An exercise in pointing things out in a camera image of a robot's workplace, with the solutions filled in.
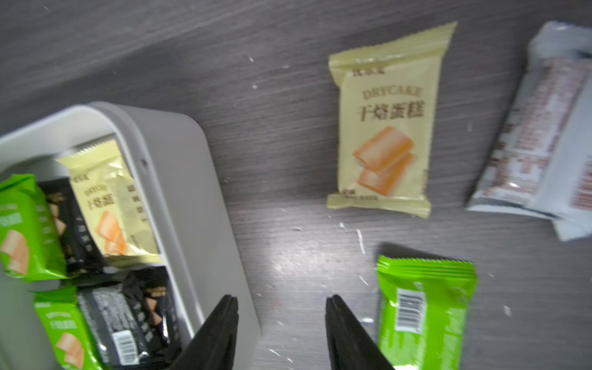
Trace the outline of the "white cookie packet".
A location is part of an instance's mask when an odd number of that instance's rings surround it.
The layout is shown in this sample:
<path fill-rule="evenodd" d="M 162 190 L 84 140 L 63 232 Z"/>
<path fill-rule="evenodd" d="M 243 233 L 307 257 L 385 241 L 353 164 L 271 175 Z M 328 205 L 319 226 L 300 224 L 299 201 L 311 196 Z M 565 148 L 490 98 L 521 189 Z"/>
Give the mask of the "white cookie packet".
<path fill-rule="evenodd" d="M 551 220 L 591 235 L 591 29 L 545 23 L 467 210 Z"/>

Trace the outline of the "white storage box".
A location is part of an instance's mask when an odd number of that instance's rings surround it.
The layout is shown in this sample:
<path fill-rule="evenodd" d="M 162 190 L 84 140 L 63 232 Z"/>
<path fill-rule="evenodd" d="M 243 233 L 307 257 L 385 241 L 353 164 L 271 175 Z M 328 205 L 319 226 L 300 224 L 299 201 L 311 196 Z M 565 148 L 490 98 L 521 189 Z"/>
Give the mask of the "white storage box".
<path fill-rule="evenodd" d="M 261 327 L 236 245 L 207 138 L 190 117 L 95 102 L 71 106 L 3 134 L 1 176 L 50 179 L 52 163 L 113 135 L 134 176 L 174 286 L 181 341 L 188 345 L 226 294 L 238 301 L 234 368 L 251 367 Z"/>

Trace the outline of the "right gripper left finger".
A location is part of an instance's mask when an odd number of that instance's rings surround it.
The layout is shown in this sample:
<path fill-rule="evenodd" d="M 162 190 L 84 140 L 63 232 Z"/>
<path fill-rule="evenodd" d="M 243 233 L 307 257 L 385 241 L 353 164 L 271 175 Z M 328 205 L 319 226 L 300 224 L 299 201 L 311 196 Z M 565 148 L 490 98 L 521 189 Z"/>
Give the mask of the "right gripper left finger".
<path fill-rule="evenodd" d="M 226 294 L 170 369 L 232 370 L 238 322 L 237 298 Z"/>

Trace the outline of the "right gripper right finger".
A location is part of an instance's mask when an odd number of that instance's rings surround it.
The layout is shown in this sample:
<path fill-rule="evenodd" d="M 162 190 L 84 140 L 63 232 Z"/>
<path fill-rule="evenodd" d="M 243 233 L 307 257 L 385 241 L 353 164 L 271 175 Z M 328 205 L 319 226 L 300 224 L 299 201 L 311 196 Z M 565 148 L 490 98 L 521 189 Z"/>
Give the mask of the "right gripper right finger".
<path fill-rule="evenodd" d="M 337 294 L 326 300 L 325 327 L 331 369 L 393 370 L 393 366 Z"/>

